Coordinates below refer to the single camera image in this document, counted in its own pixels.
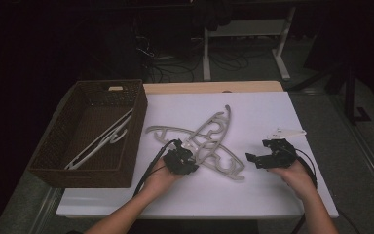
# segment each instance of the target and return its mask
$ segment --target dark floor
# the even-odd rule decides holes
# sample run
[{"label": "dark floor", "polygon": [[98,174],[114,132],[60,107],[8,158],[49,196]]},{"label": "dark floor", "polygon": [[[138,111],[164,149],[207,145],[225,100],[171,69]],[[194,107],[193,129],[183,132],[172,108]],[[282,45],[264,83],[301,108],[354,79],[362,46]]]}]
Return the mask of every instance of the dark floor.
[{"label": "dark floor", "polygon": [[[59,13],[58,18],[52,18],[50,12],[54,7],[0,4],[0,216],[6,208],[0,218],[0,233],[83,231],[96,221],[56,216],[60,191],[24,171],[67,89],[78,79],[120,77],[117,70],[124,69],[106,62],[120,58],[94,53],[105,49],[91,46],[97,45],[96,37],[73,39],[73,33],[85,33],[77,28],[88,22],[86,17]],[[114,38],[108,29],[99,29],[95,22],[89,26]],[[278,38],[212,40],[212,81],[278,80],[284,88],[291,88],[317,74],[304,68],[313,42],[309,38],[288,40],[282,56],[291,79],[283,82],[270,53]],[[155,59],[142,61],[148,68],[134,71],[126,67],[126,75],[145,77],[146,82],[202,82],[202,45],[200,38],[193,40],[192,53],[186,57],[177,54],[174,58],[171,52],[155,51]],[[328,94],[324,89],[328,79],[325,76],[300,92],[291,92],[290,97],[309,133],[309,144],[335,204],[361,233],[374,233],[374,93],[356,80],[355,107],[364,107],[371,121],[353,126],[343,113],[344,90]],[[49,198],[49,202],[43,203],[44,198]],[[289,233],[296,222],[297,219],[260,220],[258,229],[260,233]],[[355,233],[342,216],[335,223],[341,233]]]}]

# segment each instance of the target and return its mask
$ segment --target dark background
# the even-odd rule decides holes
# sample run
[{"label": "dark background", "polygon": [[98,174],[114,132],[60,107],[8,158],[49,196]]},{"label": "dark background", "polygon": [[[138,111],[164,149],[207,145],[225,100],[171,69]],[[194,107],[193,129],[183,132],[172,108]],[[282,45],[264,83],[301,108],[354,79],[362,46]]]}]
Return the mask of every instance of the dark background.
[{"label": "dark background", "polygon": [[[0,1],[0,214],[58,102],[77,80],[145,78],[134,18],[143,22],[139,28],[154,46],[175,53],[188,54],[196,32],[189,10],[160,14],[152,23],[157,12],[69,12],[62,10],[65,3],[77,1]],[[166,35],[168,27],[174,30]],[[320,71],[342,60],[374,92],[374,3],[346,0],[301,8],[291,33],[313,36],[320,28],[307,66]],[[169,37],[173,43],[161,43]]]}]

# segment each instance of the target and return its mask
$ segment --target white object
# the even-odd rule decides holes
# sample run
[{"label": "white object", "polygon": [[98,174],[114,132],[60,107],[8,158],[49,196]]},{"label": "white object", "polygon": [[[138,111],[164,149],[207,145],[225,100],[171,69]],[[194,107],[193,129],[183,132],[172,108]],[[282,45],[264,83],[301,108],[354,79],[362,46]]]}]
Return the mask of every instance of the white object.
[{"label": "white object", "polygon": [[297,137],[305,135],[306,131],[304,130],[289,130],[277,128],[272,134],[267,136],[267,139],[281,139],[288,137]]},{"label": "white object", "polygon": [[190,150],[193,155],[199,150],[198,148],[194,147],[194,144],[190,142],[189,138],[183,140],[181,147]]},{"label": "white object", "polygon": [[[178,181],[170,191],[150,204],[140,218],[286,218],[303,214],[303,205],[277,175],[258,170],[245,152],[270,152],[262,145],[266,134],[277,126],[302,129],[286,92],[222,93],[196,95],[147,95],[148,108],[143,131],[166,125],[195,130],[215,111],[230,105],[231,125],[223,145],[245,164],[244,180],[232,180],[207,167]],[[174,135],[172,138],[184,138]],[[315,157],[305,136],[292,137],[292,145],[312,156],[317,168],[318,193],[329,214],[338,216]],[[66,188],[57,215],[68,217],[106,216],[124,205],[162,144],[152,134],[140,137],[131,188]]]}]

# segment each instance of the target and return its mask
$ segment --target metal stand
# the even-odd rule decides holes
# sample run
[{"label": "metal stand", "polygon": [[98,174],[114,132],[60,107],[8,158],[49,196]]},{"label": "metal stand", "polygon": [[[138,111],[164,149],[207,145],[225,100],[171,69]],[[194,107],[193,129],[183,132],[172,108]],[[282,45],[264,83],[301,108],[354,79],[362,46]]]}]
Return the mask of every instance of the metal stand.
[{"label": "metal stand", "polygon": [[335,73],[336,71],[338,71],[342,67],[343,67],[343,63],[335,63],[335,64],[331,65],[329,68],[327,68],[327,69],[321,71],[320,73],[312,76],[311,78],[308,78],[307,80],[305,80],[305,81],[301,82],[300,84],[297,84],[293,87],[287,88],[286,90],[287,91],[303,90],[303,89],[309,87],[310,85],[312,85],[313,83],[315,83],[316,81],[322,79],[323,77],[325,77],[329,74]]},{"label": "metal stand", "polygon": [[345,93],[345,114],[348,117],[351,124],[356,125],[359,121],[370,121],[369,115],[362,107],[358,107],[357,111],[359,116],[355,116],[355,76],[353,75],[353,69],[349,69],[349,74],[346,80],[346,93]]},{"label": "metal stand", "polygon": [[284,81],[288,81],[290,79],[290,75],[289,75],[289,72],[287,71],[286,66],[284,65],[283,59],[281,58],[281,52],[283,51],[284,43],[286,42],[287,35],[289,33],[289,29],[290,29],[295,11],[296,11],[295,7],[290,8],[289,14],[287,15],[287,18],[286,18],[286,22],[283,25],[283,30],[281,31],[278,47],[272,50],[276,64],[278,65],[281,78]]},{"label": "metal stand", "polygon": [[210,64],[208,59],[208,39],[220,36],[255,36],[255,35],[280,35],[278,46],[272,50],[276,64],[279,68],[281,78],[285,81],[290,79],[287,68],[284,65],[281,53],[286,42],[287,35],[292,23],[296,7],[289,9],[286,19],[256,19],[256,20],[233,20],[229,25],[220,26],[217,31],[204,33],[204,54],[203,54],[203,79],[211,81]]}]

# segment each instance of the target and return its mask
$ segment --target person's right hand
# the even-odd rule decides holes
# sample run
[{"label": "person's right hand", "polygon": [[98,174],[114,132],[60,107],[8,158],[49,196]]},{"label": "person's right hand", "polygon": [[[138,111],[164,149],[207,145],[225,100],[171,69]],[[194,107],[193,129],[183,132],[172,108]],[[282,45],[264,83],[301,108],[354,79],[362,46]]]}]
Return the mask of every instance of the person's right hand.
[{"label": "person's right hand", "polygon": [[170,172],[163,158],[157,161],[151,171],[154,173],[147,177],[140,193],[147,194],[153,199],[163,195],[177,180],[183,177],[183,175]]},{"label": "person's right hand", "polygon": [[317,190],[305,168],[297,160],[288,168],[272,168],[268,171],[279,175],[302,200],[317,193]]}]

